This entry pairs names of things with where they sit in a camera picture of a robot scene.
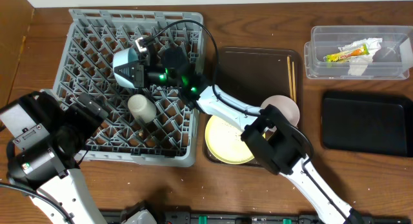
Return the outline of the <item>light blue saucer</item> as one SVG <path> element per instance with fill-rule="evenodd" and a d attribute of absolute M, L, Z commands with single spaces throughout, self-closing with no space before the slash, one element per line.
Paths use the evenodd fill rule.
<path fill-rule="evenodd" d="M 119 52 L 114 54 L 114 58 L 113 58 L 113 61 L 112 61 L 114 77 L 115 77 L 117 83 L 121 87 L 135 88 L 135 86 L 133 85 L 133 82 L 128 81 L 123 76 L 121 76 L 117 72 L 115 72 L 115 67 L 122 66 L 124 64 L 129 63 L 129 62 L 137 61 L 137 60 L 138 60 L 138 54 L 136 53 L 136 51 L 133 48 L 127 48 L 125 50 L 119 51 Z"/>

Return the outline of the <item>cream white cup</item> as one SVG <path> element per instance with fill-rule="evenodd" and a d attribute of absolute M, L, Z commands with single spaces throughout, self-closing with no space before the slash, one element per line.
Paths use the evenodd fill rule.
<path fill-rule="evenodd" d="M 156 117 L 157 108 L 155 104 L 144 95 L 136 94 L 131 96 L 127 105 L 130 113 L 137 121 L 149 123 Z"/>

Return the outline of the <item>yellow plate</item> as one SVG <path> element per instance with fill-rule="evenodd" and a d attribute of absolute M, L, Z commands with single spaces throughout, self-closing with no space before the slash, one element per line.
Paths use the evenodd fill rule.
<path fill-rule="evenodd" d="M 241 140 L 241 131 L 217 116 L 212 116 L 206 124 L 205 142 L 211 154 L 221 162 L 240 165 L 254 159 Z"/>

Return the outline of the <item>pink bowl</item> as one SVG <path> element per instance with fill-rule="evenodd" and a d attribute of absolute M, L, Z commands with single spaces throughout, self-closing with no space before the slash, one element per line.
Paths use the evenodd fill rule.
<path fill-rule="evenodd" d="M 282 95 L 270 96 L 262 102 L 261 108 L 266 108 L 268 105 L 273 105 L 278 108 L 290 124 L 297 127 L 300 119 L 300 111 L 298 105 L 292 99 Z"/>

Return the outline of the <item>wooden chopstick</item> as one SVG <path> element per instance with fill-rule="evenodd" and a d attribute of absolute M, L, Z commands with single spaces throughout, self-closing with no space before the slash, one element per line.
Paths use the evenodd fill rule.
<path fill-rule="evenodd" d="M 292 75 L 291 75 L 291 67 L 290 67 L 290 56 L 287 56 L 287 72 L 288 72 L 288 85 L 289 85 L 289 92 L 290 98 L 293 99 L 293 89 L 292 89 Z"/>
<path fill-rule="evenodd" d="M 297 103 L 296 99 L 296 77 L 295 77 L 295 65 L 294 62 L 292 62 L 292 93 L 293 93 L 293 100 L 295 103 Z"/>

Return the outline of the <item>yellow green snack wrapper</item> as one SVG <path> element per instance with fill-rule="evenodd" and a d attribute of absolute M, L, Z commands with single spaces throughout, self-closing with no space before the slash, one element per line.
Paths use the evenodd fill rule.
<path fill-rule="evenodd" d="M 327 63 L 340 63 L 350 60 L 352 57 L 369 55 L 368 47 L 366 44 L 354 46 L 349 50 L 344 50 L 335 54 L 329 54 L 324 57 Z"/>

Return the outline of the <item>white paper napkin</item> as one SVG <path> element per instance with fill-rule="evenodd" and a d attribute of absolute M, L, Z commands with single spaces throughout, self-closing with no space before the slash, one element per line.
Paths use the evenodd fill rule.
<path fill-rule="evenodd" d="M 375 53 L 378 52 L 378 50 L 381 49 L 381 43 L 383 39 L 382 38 L 367 38 L 367 39 L 362 39 L 359 41 L 354 41 L 353 43 L 345 46 L 339 47 L 339 51 L 347 51 L 351 50 L 357 46 L 366 44 L 368 54 L 363 55 L 363 56 L 356 56 L 352 57 L 349 60 L 349 70 L 348 70 L 348 75 L 350 76 L 362 76 L 364 71 L 367 69 L 368 64 L 373 62 L 373 57 Z"/>

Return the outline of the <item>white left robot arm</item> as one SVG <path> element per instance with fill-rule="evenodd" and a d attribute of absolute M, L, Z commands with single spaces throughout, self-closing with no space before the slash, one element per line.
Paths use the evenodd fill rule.
<path fill-rule="evenodd" d="M 28 196 L 52 223 L 105 223 L 75 156 L 107 116 L 102 102 L 86 93 L 66 110 L 46 90 L 1 108 L 1 122 L 13 135 L 5 186 Z"/>

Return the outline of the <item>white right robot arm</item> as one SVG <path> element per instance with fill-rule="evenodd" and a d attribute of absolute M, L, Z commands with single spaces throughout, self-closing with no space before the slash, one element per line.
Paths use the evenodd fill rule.
<path fill-rule="evenodd" d="M 189 108 L 216 116 L 241 131 L 259 164 L 274 175 L 287 178 L 306 197 L 323 223 L 363 223 L 361 214 L 343 201 L 314 168 L 313 146 L 281 111 L 248 105 L 222 91 L 203 74 L 192 72 L 182 48 L 167 48 L 161 66 L 146 66 L 141 56 L 154 42 L 140 37 L 135 48 L 114 54 L 113 72 L 119 85 L 143 88 L 148 85 L 175 86 Z"/>

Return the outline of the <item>grey plastic dish rack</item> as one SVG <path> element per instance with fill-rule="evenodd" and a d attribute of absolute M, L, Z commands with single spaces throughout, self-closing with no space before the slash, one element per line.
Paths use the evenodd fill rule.
<path fill-rule="evenodd" d="M 121 87 L 112 70 L 114 54 L 155 35 L 155 50 L 181 47 L 196 72 L 205 62 L 203 16 L 197 12 L 72 9 L 53 91 L 67 109 L 86 93 L 102 101 L 107 119 L 86 141 L 76 159 L 140 165 L 190 167 L 196 161 L 199 112 L 184 105 L 176 87 Z M 134 119 L 131 96 L 141 94 L 157 108 L 149 123 Z"/>

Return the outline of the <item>dark brown tray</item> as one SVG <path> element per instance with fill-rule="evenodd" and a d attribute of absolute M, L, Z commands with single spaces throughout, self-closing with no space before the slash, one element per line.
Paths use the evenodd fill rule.
<path fill-rule="evenodd" d="M 296 99 L 303 108 L 303 61 L 298 52 L 282 48 L 242 48 L 226 46 L 219 49 L 221 68 L 217 86 L 228 95 L 253 106 L 270 96 L 290 96 L 287 56 L 295 65 Z"/>

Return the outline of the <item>black bin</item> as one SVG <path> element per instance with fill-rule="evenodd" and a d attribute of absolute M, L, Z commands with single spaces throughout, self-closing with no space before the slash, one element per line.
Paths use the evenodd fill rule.
<path fill-rule="evenodd" d="M 412 100 L 387 94 L 328 91 L 321 136 L 328 149 L 412 157 Z"/>

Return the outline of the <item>clear plastic bin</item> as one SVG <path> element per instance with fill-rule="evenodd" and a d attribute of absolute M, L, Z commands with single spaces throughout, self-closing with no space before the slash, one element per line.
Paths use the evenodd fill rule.
<path fill-rule="evenodd" d="M 339 47 L 367 38 L 382 38 L 362 76 L 348 75 L 349 60 L 327 63 L 324 57 L 340 52 Z M 412 27 L 398 25 L 315 26 L 304 46 L 309 79 L 402 80 L 412 68 Z"/>

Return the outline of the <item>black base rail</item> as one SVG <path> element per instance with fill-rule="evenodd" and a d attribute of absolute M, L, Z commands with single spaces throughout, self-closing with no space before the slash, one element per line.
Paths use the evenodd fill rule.
<path fill-rule="evenodd" d="M 301 214 L 301 215 L 253 215 L 253 214 L 231 214 L 220 213 L 212 214 L 208 212 L 196 213 L 192 212 L 189 207 L 183 209 L 170 208 L 166 210 L 153 209 L 151 205 L 145 201 L 141 201 L 132 207 L 123 210 L 101 209 L 103 217 L 107 223 L 125 223 L 127 218 L 132 217 L 137 211 L 148 209 L 150 214 L 154 216 L 157 223 L 161 224 L 214 224 L 214 223 L 278 223 L 278 224 L 322 224 L 320 218 L 316 215 Z"/>

